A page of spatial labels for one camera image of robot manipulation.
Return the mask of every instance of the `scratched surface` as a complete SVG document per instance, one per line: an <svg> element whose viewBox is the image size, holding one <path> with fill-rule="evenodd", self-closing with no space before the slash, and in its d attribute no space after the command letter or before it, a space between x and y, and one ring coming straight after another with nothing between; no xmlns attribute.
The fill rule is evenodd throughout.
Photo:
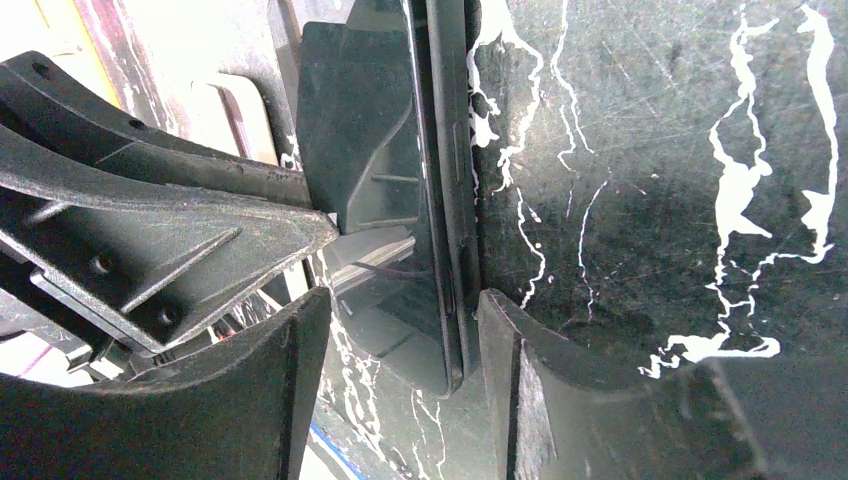
<svg viewBox="0 0 848 480"><path fill-rule="evenodd" d="M634 375L844 351L846 13L482 2L484 283Z"/></svg>

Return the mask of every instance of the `white paint drip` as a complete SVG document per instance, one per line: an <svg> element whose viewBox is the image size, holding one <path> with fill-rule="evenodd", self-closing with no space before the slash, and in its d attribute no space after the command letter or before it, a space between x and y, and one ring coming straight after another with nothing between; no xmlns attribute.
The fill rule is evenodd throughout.
<svg viewBox="0 0 848 480"><path fill-rule="evenodd" d="M574 187L568 190L568 208L565 209L565 218L571 216L571 202L574 201Z"/></svg>
<svg viewBox="0 0 848 480"><path fill-rule="evenodd" d="M813 45L807 59L807 78L810 83L810 87L813 90L813 97L815 98L816 104L821 113L827 137L831 145L828 192L822 194L809 190L803 191L804 196L806 196L810 201L810 210L801 218L801 222L804 223L807 228L816 233L816 241L812 246L813 255L805 256L796 253L774 252L760 261L757 265L757 269L753 273L737 268L739 271L749 275L752 283L747 289L748 298L735 304L731 304L719 288L724 277L723 257L727 245L729 244L730 233L736 231L741 234L762 235L767 238L771 238L770 233L756 226L753 222L742 216L742 211L747 208L753 198L753 188L756 186L757 182L759 182L759 177L757 175L765 176L772 173L771 167L760 157L760 155L766 150L766 140L760 133L759 123L756 116L753 114L753 94L756 89L756 79L753 72L751 72L748 67L748 63L750 63L753 57L745 52L744 45L747 42L748 36L756 36L768 32L771 27L778 22L778 20L774 19L761 27L748 28L745 20L744 9L745 5L743 4L740 9L742 12L742 24L734 36L731 37L731 52L733 54L731 64L736 70L736 75L740 81L738 90L740 99L731 105L728 113L719 119L710 131L710 142L713 144L715 157L717 160L725 164L725 174L723 175L722 180L728 177L728 174L738 175L735 181L728 182L726 184L722 184L721 181L719 183L719 198L722 197L722 191L726 190L728 193L725 194L722 203L719 202L719 198L716 199L716 223L719 227L722 244L717 250L716 281L707 286L707 288L714 290L717 293L719 301L724 307L724 313L719 314L717 322L722 331L711 338L694 335L669 336L667 347L665 349L659 349L660 355L651 355L651 367L639 367L640 373L653 378L660 377L661 367L677 368L679 366L680 359L677 355L673 355L670 361L666 362L662 360L662 356L675 345L681 345L685 348L686 351L681 355L684 359L691 362L699 362L707 357L770 358L780 353L780 343L776 339L766 337L760 337L762 343L748 351L723 350L722 346L724 342L730 338L730 327L723 320L730 317L733 309L744 306L747 306L749 309L749 317L754 315L756 311L756 302L752 292L759 289L759 284L757 282L762 274L763 268L766 265L773 266L778 258L801 259L811 264L818 264L833 247L832 244L827 244L827 234L828 223L833 211L836 197L839 147L835 132L837 118L836 108L833 103L833 95L831 94L830 87L827 83L827 64L830 61L830 56L834 49L834 40L827 23L827 19L820 13L811 9L808 5L803 5L800 9L807 16L807 21L798 27L797 32L812 32L814 34ZM754 153L755 165L748 172L742 170L748 170L747 167L737 164L724 152L723 148L721 148L721 142L718 140L718 134L716 132L718 123L729 117L733 110L735 110L745 100L748 100L747 116L751 120L754 136L757 137L760 142L759 148ZM731 266L736 267L736 264L733 261L731 261L730 264Z"/></svg>
<svg viewBox="0 0 848 480"><path fill-rule="evenodd" d="M586 304L586 308L589 310L589 321L592 320L594 315L592 312L592 305L595 303L595 290L592 288L592 285L589 284L589 278L586 273L586 265L583 263L583 239L586 236L586 223L589 221L589 211L592 209L592 205L595 204L595 200L598 199L598 195L601 194L601 190L603 190L608 184L609 179L604 180L604 183L595 190L595 194L592 195L592 200L589 202L589 205L586 206L586 211L583 213L583 224L580 226L580 242L577 244L577 265L580 266L580 276L583 279L583 284L586 285L587 289L589 289L589 303Z"/></svg>
<svg viewBox="0 0 848 480"><path fill-rule="evenodd" d="M542 58L542 54L518 36L518 33L515 31L515 25L513 25L512 15L506 5L506 0L484 0L481 3L481 10L480 35L477 36L477 39L474 41L474 45L472 45L471 50L469 50L468 56L466 57L471 94L480 94L489 105L489 113L486 115L485 119L481 118L481 120L488 122L488 117L490 115L497 116L500 115L501 112L498 108L497 101L486 95L480 86L480 71L477 69L477 65L474 62L474 55L477 53L477 49L482 45L489 45L499 40L503 44L510 44L515 46L517 49L524 50L536 59L536 66L530 72L530 75L527 76L527 79L531 81L530 93L533 100L529 105L527 105L524 116L518 122L518 130L516 135L513 137L515 139L515 144L508 145L506 148L501 149L500 158L498 159L498 167L501 169L501 173L503 175L503 183L500 188L495 190L495 192L500 192L513 183L512 174L509 170L511 166L510 159L516 153L524 151L527 131L533 124L533 119L536 116L536 110L542 101L541 95L539 94L539 83L541 81L539 72L544 67L545 61L544 58ZM473 116L471 121L472 123L477 122ZM481 129L475 130L477 135L479 135L479 132L483 130L482 126L479 124L478 127Z"/></svg>
<svg viewBox="0 0 848 480"><path fill-rule="evenodd" d="M280 155L280 166L295 172L303 171L303 164L300 163L300 145L297 143L297 134L286 135L289 143L292 145L292 153L284 153Z"/></svg>
<svg viewBox="0 0 848 480"><path fill-rule="evenodd" d="M524 206L524 197L521 195L520 188L516 188L515 191L518 192L518 231L519 233L521 233L521 237L524 239L524 243L526 243L527 247L530 248L530 252L532 252L533 255L539 257L540 260L539 274L529 280L530 289L524 293L524 299L521 301L521 309L524 310L525 308L527 308L527 302L529 302L530 298L532 298L533 295L536 294L536 282L541 280L542 277L545 275L545 255L539 251L539 248L541 248L542 246L538 243L531 243L530 239L527 238L527 234L524 233L524 228L522 227L522 225L524 225L524 223L527 221L524 218L524 212L522 211L522 207ZM539 218L538 215L536 215L536 212L533 211L533 209L530 208L529 205L527 206L527 208L530 210L533 220L535 220L537 223L541 223L542 220Z"/></svg>
<svg viewBox="0 0 848 480"><path fill-rule="evenodd" d="M557 82L568 92L569 97L571 97L571 117L574 120L574 130L577 131L577 135L580 136L580 140L583 142L583 147L591 153L595 153L594 150L589 148L589 144L586 142L586 137L583 135L583 130L580 128L580 109L577 106L577 93L574 91L574 87L568 83L565 78L562 76L562 72L559 70L559 58L562 55L563 47L565 46L565 36L568 34L568 2L570 0L562 0L562 17L560 21L560 26L562 27L562 35L559 37L559 43L557 44L557 49L554 52L554 56L551 57L551 73L557 79ZM565 117L565 111L561 107L560 108L560 117L562 118L562 122L565 124L565 132L568 134L568 138L571 141L570 150L565 150L561 153L571 153L574 151L575 143L574 143L574 134L571 131L571 125Z"/></svg>
<svg viewBox="0 0 848 480"><path fill-rule="evenodd" d="M386 454L380 446L383 435L380 433L380 417L377 415L376 396L374 394L377 373L380 371L381 363L371 357L360 358L354 353L350 335L339 320L338 305L336 304L336 296L333 292L333 284L330 281L330 274L327 270L324 251L318 250L314 258L321 263L321 275L316 277L317 283L330 290L330 296L333 302L330 320L330 338L333 340L333 345L336 347L343 365L342 378L345 382L343 392L345 414L351 425L353 425L359 441L363 442L371 451L377 454L381 461L386 461ZM372 366L376 366L373 374L370 371ZM359 373L358 382L354 382L353 380L354 370ZM359 397L357 383L365 387L365 391L368 394L364 407L362 399Z"/></svg>
<svg viewBox="0 0 848 480"><path fill-rule="evenodd" d="M761 235L766 238L771 238L771 233L767 232L762 227L757 226L746 218L742 213L748 208L751 200L754 199L754 188L760 182L760 178L771 175L771 165L760 158L760 155L766 149L766 141L759 130L759 123L756 116L753 114L754 91L757 89L757 80L754 72L751 71L748 65L754 57L745 51L745 45L748 43L749 37L762 35L768 32L778 19L760 27L748 27L748 21L745 18L745 5L741 7L742 18L739 28L730 37L730 65L736 72L736 77L739 80L739 88L737 95L739 100L734 102L727 112L719 118L712 128L710 128L709 140L713 146L713 157L724 165L724 171L721 179L719 179L719 191L716 196L716 227L721 243L716 249L716 267L715 267L715 285L722 284L722 280L726 275L724 273L724 255L727 247L730 245L730 235L733 232L742 235ZM718 127L722 120L729 118L736 109L745 101L748 101L748 117L752 119L752 129L754 136L760 141L760 147L754 153L754 166L750 169L744 163L736 162L733 157L724 151L724 146L718 138Z"/></svg>
<svg viewBox="0 0 848 480"><path fill-rule="evenodd" d="M415 418L415 423L418 425L418 429L421 431L421 440L424 444L427 444L427 435L424 433L424 426L421 425L421 419L418 418L418 412L415 409L415 394L419 395L419 403L421 402L420 395L421 392L419 390L412 390L409 392L409 403L412 405L412 416ZM418 456L418 441L416 440L412 444L412 454L415 456L415 463L418 465L418 478L421 480L431 480L430 476L427 475L427 472L424 470L424 464L421 462L421 457Z"/></svg>
<svg viewBox="0 0 848 480"><path fill-rule="evenodd" d="M798 27L798 33L813 33L813 45L807 58L807 80L813 90L813 97L819 107L827 138L830 140L830 173L827 181L827 193L804 190L804 196L810 201L810 211L801 217L801 222L816 233L812 257L804 257L810 263L820 263L833 245L827 245L828 222L836 201L837 164L839 163L839 143L836 140L836 107L833 95L827 83L827 64L833 53L833 35L827 19L807 5L801 6L807 21Z"/></svg>
<svg viewBox="0 0 848 480"><path fill-rule="evenodd" d="M442 404L438 401L436 402L436 414L433 415L432 413L430 413L430 410L427 408L427 406L424 405L424 397L422 395L421 390L414 390L412 393L413 393L413 398L415 399L415 403L417 403L418 406L421 407L421 411L424 412L424 415L427 415L427 417L433 423L435 423L436 426L439 428L439 438L442 442L442 458L441 458L441 460L439 460L438 463L436 463L436 469L439 472L439 478L444 480L445 476L442 474L442 465L444 465L445 461L447 460L447 445L445 444L445 433L444 433L444 430L442 430L442 421L439 418L440 415L441 415L441 411L442 411ZM415 416L415 420L418 421L418 415L416 415L414 413L415 412L414 409L415 409L415 404L413 404L413 415ZM419 426L419 428L421 428L421 435L422 435L422 438L424 439L424 443L426 444L427 439L426 439L426 437L424 437L424 429L421 427L420 422L418 423L418 426Z"/></svg>
<svg viewBox="0 0 848 480"><path fill-rule="evenodd" d="M492 127L489 125L488 113L485 117L481 117L474 111L474 107L470 106L469 112L471 114L471 128L474 130L474 135L471 136L471 145L486 148L489 146L489 143L501 138L492 131Z"/></svg>

